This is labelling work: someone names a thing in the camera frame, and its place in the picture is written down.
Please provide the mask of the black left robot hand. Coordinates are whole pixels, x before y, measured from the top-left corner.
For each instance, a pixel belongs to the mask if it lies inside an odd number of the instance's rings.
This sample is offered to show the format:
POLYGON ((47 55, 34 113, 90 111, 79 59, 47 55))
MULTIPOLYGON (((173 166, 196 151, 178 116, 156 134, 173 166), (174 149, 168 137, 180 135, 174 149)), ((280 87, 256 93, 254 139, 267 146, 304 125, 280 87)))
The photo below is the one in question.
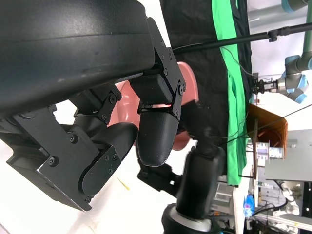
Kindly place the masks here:
POLYGON ((133 145, 165 163, 185 81, 136 0, 0 3, 0 138, 8 164, 81 211, 133 145))

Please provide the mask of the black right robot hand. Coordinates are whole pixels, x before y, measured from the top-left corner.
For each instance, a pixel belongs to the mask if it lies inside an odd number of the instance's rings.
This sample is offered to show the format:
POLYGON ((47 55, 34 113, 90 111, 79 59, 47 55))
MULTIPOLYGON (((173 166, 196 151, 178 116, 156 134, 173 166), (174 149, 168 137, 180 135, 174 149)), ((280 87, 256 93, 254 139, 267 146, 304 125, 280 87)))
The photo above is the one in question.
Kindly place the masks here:
POLYGON ((217 155, 225 157, 224 150, 217 146, 212 138, 212 126, 204 109, 196 101, 181 106, 178 132, 187 132, 191 139, 197 141, 196 152, 211 158, 217 155))

